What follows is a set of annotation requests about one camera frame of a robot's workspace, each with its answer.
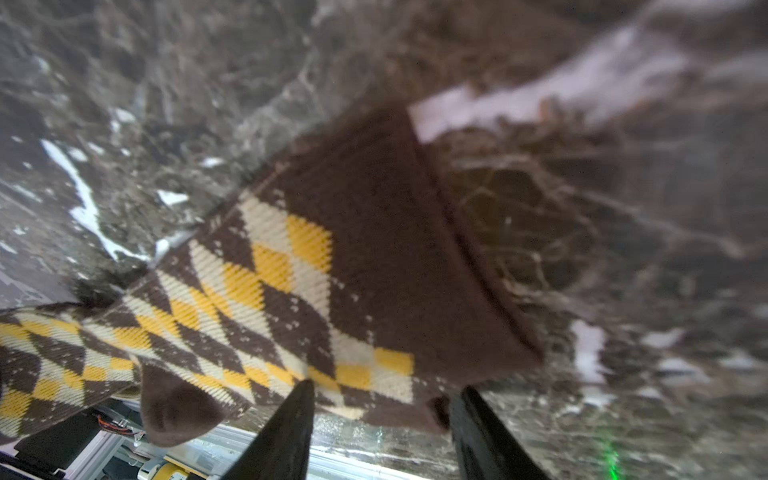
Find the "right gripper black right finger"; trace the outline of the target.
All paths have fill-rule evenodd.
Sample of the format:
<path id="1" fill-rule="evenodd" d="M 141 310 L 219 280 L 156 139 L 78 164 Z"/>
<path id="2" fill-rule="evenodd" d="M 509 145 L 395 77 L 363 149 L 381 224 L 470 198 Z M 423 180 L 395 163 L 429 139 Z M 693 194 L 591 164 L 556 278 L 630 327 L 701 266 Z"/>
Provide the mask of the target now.
<path id="1" fill-rule="evenodd" d="M 550 479 L 474 387 L 454 395 L 449 412 L 462 479 Z"/>

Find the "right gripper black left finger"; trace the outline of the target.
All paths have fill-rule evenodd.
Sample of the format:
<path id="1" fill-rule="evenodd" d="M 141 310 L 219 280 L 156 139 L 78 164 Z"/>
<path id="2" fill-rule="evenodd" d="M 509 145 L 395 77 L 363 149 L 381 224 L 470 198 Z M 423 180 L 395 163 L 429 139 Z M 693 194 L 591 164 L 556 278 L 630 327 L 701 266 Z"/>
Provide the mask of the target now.
<path id="1" fill-rule="evenodd" d="M 314 415 L 314 384 L 300 381 L 223 479 L 306 479 Z"/>

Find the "light brown argyle sock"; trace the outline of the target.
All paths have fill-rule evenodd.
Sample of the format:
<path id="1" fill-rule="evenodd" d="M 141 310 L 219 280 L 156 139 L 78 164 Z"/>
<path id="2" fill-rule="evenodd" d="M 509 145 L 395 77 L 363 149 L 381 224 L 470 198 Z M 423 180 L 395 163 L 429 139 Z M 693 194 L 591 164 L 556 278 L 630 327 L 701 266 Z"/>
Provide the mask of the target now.
<path id="1" fill-rule="evenodd" d="M 85 326 L 137 363 L 160 445 L 301 382 L 330 413 L 439 433 L 452 393 L 545 356 L 399 105 L 261 170 Z"/>

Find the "dark brown argyle sock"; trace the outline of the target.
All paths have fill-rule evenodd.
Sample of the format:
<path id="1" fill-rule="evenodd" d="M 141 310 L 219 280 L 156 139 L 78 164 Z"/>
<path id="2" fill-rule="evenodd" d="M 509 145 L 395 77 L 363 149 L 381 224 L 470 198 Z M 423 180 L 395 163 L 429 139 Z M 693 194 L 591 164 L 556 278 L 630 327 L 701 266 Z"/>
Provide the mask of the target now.
<path id="1" fill-rule="evenodd" d="M 74 304 L 1 312 L 1 443 L 50 428 L 139 385 L 139 368 L 83 326 Z"/>

